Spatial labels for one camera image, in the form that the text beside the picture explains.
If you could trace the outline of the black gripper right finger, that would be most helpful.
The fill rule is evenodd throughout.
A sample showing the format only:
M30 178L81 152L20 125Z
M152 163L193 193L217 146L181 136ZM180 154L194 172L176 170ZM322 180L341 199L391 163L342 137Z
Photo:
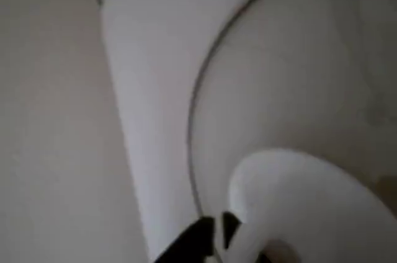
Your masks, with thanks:
M228 249L234 235L236 234L241 220L232 212L222 213L223 247Z

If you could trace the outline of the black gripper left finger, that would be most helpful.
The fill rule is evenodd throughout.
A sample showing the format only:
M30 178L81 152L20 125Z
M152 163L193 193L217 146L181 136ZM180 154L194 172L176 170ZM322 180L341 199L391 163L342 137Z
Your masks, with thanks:
M155 263L205 262L214 255L215 219L203 216L187 227Z

